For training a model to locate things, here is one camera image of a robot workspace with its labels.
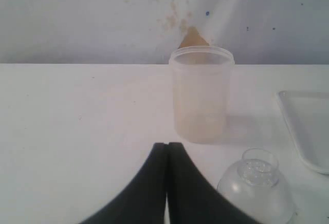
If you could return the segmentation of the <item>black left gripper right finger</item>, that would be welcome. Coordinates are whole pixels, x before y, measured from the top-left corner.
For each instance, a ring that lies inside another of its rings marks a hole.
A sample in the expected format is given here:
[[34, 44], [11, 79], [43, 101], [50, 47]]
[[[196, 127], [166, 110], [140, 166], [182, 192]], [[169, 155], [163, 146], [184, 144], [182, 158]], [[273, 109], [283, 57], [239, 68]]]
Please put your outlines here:
[[170, 223], [257, 223], [215, 190], [178, 142], [168, 145], [167, 198]]

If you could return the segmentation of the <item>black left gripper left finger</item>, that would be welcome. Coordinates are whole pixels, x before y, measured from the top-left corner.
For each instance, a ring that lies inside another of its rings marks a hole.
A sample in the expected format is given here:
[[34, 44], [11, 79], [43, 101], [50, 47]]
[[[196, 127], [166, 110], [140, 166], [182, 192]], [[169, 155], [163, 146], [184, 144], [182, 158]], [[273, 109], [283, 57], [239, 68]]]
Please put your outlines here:
[[168, 146], [155, 143], [130, 183], [82, 223], [164, 223], [167, 160]]

